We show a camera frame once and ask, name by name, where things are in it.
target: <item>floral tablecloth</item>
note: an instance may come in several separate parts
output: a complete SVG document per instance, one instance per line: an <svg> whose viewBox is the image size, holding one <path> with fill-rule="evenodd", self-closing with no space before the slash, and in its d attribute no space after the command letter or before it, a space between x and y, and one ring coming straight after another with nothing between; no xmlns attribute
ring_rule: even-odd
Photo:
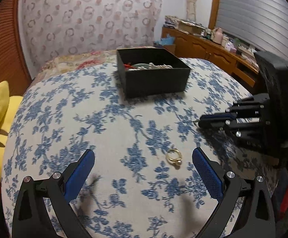
<svg viewBox="0 0 288 238"><path fill-rule="evenodd" d="M183 61L191 74L182 94L125 100L114 63L54 76L30 88L3 160L2 202L10 232L23 178L62 172L86 149L95 152L95 165L70 204L92 237L196 235L217 204L192 165L197 146L243 178L265 176L272 192L276 171L262 155L236 148L222 133L201 132L192 122L249 93L208 61ZM180 168L166 161L170 148L182 152ZM63 235L50 200L45 204L55 230ZM241 200L223 235L231 231L240 205Z"/></svg>

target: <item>metal screw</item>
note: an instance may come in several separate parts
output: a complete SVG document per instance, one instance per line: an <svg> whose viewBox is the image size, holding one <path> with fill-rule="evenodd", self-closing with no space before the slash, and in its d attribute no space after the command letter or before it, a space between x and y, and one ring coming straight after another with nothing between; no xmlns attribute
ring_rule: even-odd
<svg viewBox="0 0 288 238"><path fill-rule="evenodd" d="M61 173L59 173L59 172L56 172L53 174L54 179L58 179L60 176L61 176Z"/></svg>
<svg viewBox="0 0 288 238"><path fill-rule="evenodd" d="M234 178L235 177L235 173L233 173L233 172L227 172L226 173L226 175L227 175L227 177L229 177L229 178Z"/></svg>
<svg viewBox="0 0 288 238"><path fill-rule="evenodd" d="M259 181L259 182L263 182L264 181L264 178L262 176L257 176L256 179Z"/></svg>
<svg viewBox="0 0 288 238"><path fill-rule="evenodd" d="M24 179L23 179L24 182L29 182L30 181L30 176L26 176Z"/></svg>

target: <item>blue gripper pad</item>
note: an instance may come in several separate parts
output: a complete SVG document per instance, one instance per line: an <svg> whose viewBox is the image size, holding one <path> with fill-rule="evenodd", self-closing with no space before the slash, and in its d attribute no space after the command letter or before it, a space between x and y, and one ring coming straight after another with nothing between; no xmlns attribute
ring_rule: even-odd
<svg viewBox="0 0 288 238"><path fill-rule="evenodd" d="M79 161L77 162L78 165L66 181L64 197L68 204L70 201L77 198L83 184L85 183L87 177L89 176L89 173L94 166L94 152L88 149L88 151L86 151L85 153L86 154L84 154L84 157L82 155L83 158L81 160L79 159Z"/></svg>
<svg viewBox="0 0 288 238"><path fill-rule="evenodd" d="M199 148L194 149L192 153L192 163L198 171L211 198L216 199L220 203L223 198L223 184L208 160L205 159Z"/></svg>

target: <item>open box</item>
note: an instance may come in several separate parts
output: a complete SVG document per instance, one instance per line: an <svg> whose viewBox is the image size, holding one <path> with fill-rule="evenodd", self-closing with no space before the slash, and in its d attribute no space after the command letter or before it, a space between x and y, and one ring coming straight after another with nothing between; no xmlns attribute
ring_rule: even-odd
<svg viewBox="0 0 288 238"><path fill-rule="evenodd" d="M185 90L190 68L164 48L127 48L116 52L119 76L125 97L175 93ZM153 63L173 69L126 71L124 64Z"/></svg>

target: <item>window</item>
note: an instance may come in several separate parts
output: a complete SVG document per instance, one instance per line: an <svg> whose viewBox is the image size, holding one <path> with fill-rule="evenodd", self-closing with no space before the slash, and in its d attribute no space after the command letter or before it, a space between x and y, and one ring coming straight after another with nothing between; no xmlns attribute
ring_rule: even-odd
<svg viewBox="0 0 288 238"><path fill-rule="evenodd" d="M288 61L286 0L220 0L216 26Z"/></svg>

